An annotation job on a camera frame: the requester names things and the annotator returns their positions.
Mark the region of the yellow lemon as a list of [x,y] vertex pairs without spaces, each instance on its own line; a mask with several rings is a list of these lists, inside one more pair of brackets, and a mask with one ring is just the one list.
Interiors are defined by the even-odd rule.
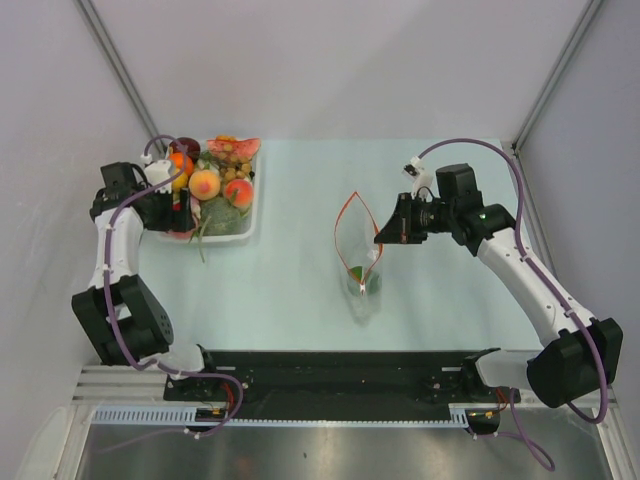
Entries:
[[172,182],[172,191],[179,192],[183,188],[187,188],[189,184],[189,176],[187,173],[182,173]]

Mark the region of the yellow orange peach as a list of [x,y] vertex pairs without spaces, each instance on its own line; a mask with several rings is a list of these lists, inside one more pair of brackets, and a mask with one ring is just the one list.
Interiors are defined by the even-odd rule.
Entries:
[[200,201],[216,197],[221,188],[218,174],[212,170],[195,171],[189,179],[189,190],[193,197]]

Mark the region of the clear zip top bag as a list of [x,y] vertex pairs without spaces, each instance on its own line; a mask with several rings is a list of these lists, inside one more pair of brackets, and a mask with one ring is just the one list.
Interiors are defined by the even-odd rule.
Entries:
[[[338,279],[353,321],[365,326],[381,310],[383,246],[374,243],[379,232],[374,216],[362,196],[354,191],[341,207],[334,224],[333,238],[338,258]],[[347,290],[350,267],[363,266],[367,291],[353,296]]]

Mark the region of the red peach with leaf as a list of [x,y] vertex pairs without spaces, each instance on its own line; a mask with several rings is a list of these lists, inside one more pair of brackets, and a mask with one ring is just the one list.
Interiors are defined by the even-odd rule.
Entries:
[[253,202],[254,187],[247,180],[235,179],[226,185],[223,195],[233,207],[247,209]]

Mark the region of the green bell pepper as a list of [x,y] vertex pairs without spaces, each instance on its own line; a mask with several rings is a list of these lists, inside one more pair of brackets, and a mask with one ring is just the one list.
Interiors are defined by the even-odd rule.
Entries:
[[350,267],[347,272],[346,285],[348,292],[353,296],[364,296],[366,287],[366,269],[361,266]]

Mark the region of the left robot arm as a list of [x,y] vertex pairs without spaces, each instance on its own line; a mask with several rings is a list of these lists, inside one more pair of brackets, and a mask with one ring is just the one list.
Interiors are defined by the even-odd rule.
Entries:
[[101,174],[104,186],[90,208],[98,232],[96,265],[88,288],[73,296],[72,310],[102,364],[157,366],[176,379],[187,376],[187,389],[210,399],[220,390],[220,374],[204,365],[200,347],[175,342],[168,313],[139,273],[144,232],[194,227],[189,194],[173,190],[169,160],[116,162]]

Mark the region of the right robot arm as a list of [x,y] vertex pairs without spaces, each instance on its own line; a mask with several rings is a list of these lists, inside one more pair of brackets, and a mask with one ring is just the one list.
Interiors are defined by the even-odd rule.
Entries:
[[476,354],[461,376],[463,393],[484,401],[497,387],[532,391],[550,408],[607,388],[615,379],[623,333],[613,319],[599,320],[550,275],[516,237],[516,221],[500,204],[487,205],[467,164],[434,174],[418,158],[405,165],[412,189],[397,197],[377,244],[420,244],[448,233],[506,286],[542,345],[535,355],[501,349]]

